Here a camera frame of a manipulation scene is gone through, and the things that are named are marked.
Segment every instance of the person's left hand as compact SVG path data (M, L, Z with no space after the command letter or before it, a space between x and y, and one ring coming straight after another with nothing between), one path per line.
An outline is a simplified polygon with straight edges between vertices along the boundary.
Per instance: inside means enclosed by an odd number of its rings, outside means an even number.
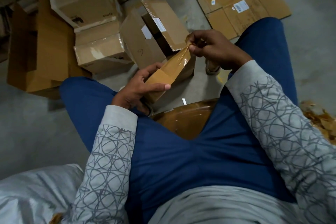
M117 105L126 109L130 109L132 107L138 106L140 99L146 93L169 90L171 88L170 84L145 84L144 82L144 80L147 79L151 74L160 69L162 65L162 63L155 63L137 71L128 84L114 96L111 105Z

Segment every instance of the blue pants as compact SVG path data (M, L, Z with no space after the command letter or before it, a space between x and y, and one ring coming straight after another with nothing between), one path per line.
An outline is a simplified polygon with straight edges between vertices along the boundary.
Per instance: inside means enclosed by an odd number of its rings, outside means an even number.
M282 23L255 22L236 43L282 86L297 105L296 89ZM83 143L92 150L95 134L115 91L88 78L68 78L61 97ZM147 223L155 210L176 195L200 186L253 189L295 202L251 132L226 87L203 131L186 141L137 110L135 147L126 203L130 223Z

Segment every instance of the crumpled brown tape pile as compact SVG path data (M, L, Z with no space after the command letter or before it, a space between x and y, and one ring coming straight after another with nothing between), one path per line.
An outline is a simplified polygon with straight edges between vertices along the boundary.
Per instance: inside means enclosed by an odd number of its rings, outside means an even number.
M301 102L300 108L303 114L311 120L311 124L318 128L330 143L336 145L336 118L312 101Z

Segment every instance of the forearm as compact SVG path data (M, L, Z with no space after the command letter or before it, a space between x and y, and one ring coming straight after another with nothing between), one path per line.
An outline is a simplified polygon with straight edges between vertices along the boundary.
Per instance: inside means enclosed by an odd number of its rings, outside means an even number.
M296 196L304 218L310 223L334 220L336 157L332 145L255 61L242 66L226 86Z
M137 116L106 107L71 210L74 223L123 223Z

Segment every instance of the shirt cuff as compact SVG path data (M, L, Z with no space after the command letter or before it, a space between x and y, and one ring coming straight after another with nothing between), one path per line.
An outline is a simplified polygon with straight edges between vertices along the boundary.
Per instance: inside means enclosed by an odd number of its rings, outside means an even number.
M250 60L233 74L225 86L232 95L241 94L246 87L253 85L256 81L267 75L268 74L257 64L255 60Z
M101 125L112 125L135 133L138 116L120 106L108 105L105 109Z

